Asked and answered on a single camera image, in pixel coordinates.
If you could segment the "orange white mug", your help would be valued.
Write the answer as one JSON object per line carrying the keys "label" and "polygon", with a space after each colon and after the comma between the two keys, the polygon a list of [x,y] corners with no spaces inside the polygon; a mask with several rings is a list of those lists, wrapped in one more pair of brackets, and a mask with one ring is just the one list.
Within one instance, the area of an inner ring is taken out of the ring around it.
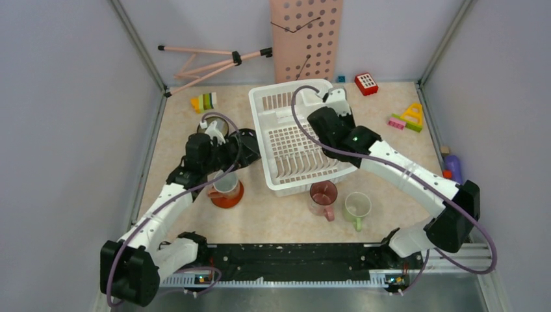
{"label": "orange white mug", "polygon": [[235,172],[219,172],[214,176],[215,182],[207,191],[211,199],[235,200],[241,191],[240,181]]}

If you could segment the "pink ghost mug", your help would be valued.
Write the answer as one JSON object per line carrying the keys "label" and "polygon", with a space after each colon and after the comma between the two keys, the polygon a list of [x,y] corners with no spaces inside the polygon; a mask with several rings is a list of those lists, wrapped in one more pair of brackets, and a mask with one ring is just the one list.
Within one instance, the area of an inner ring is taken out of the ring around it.
{"label": "pink ghost mug", "polygon": [[323,216],[328,222],[335,219],[334,204],[338,197],[338,190],[331,181],[313,183],[309,190],[308,208],[315,216]]}

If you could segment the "blue floral bowl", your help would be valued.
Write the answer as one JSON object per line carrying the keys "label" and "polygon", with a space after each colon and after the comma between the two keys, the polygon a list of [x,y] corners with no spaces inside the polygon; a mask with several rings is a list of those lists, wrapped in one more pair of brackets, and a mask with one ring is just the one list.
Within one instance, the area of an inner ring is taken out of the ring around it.
{"label": "blue floral bowl", "polygon": [[229,133],[229,124],[225,119],[219,116],[208,116],[204,121],[201,121],[196,129],[197,133],[204,133],[209,127],[214,127],[223,136]]}

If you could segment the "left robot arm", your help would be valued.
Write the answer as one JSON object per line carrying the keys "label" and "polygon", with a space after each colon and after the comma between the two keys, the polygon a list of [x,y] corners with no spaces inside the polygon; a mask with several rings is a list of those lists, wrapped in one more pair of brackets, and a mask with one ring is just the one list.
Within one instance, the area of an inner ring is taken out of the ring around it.
{"label": "left robot arm", "polygon": [[238,169],[244,143],[238,127],[229,135],[214,122],[200,126],[204,132],[189,136],[185,155],[152,206],[127,233],[102,245],[99,290],[108,307],[126,302],[148,306],[160,284],[181,267],[206,265],[208,251],[195,240],[178,238],[165,246],[162,242],[203,189]]}

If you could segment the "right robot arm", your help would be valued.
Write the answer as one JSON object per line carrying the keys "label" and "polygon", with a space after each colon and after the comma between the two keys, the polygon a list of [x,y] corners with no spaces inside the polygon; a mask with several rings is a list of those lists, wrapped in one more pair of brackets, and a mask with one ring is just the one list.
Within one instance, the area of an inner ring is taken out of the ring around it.
{"label": "right robot arm", "polygon": [[381,135],[356,125],[342,87],[326,92],[313,89],[316,101],[305,100],[312,141],[326,156],[376,174],[416,200],[429,218],[394,230],[385,240],[381,260],[398,268],[407,256],[429,249],[456,253],[480,218],[480,188],[430,172],[402,155]]}

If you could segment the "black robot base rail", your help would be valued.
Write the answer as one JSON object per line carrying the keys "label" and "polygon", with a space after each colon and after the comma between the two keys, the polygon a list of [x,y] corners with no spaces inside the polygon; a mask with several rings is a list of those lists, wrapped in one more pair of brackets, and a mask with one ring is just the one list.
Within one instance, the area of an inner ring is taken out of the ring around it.
{"label": "black robot base rail", "polygon": [[388,246],[367,243],[208,244],[195,262],[161,287],[382,288],[398,291],[422,268],[424,256],[401,258]]}

